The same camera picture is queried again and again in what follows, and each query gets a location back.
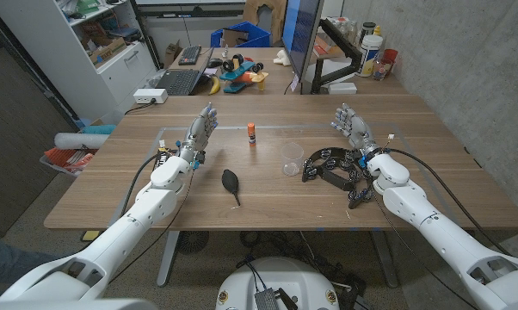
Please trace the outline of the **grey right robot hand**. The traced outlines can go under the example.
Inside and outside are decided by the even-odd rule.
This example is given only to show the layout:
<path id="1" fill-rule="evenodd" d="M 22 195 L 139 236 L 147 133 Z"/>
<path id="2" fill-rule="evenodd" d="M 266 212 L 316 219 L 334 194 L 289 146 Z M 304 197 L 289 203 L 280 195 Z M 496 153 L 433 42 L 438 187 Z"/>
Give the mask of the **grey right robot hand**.
<path id="1" fill-rule="evenodd" d="M 348 139 L 349 144 L 362 155 L 375 154 L 380 147 L 376 144 L 371 128 L 346 103 L 335 112 L 336 120 L 331 126 Z"/>

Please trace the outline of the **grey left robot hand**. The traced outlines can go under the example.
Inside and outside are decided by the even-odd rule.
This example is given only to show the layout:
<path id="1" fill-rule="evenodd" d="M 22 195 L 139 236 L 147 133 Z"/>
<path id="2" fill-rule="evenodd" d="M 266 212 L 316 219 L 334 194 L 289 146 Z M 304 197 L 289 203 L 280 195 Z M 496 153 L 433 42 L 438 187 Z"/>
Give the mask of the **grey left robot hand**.
<path id="1" fill-rule="evenodd" d="M 209 137 L 218 125 L 217 109 L 208 103 L 194 119 L 184 136 L 179 156 L 187 162 L 192 162 L 198 152 L 207 147 Z"/>

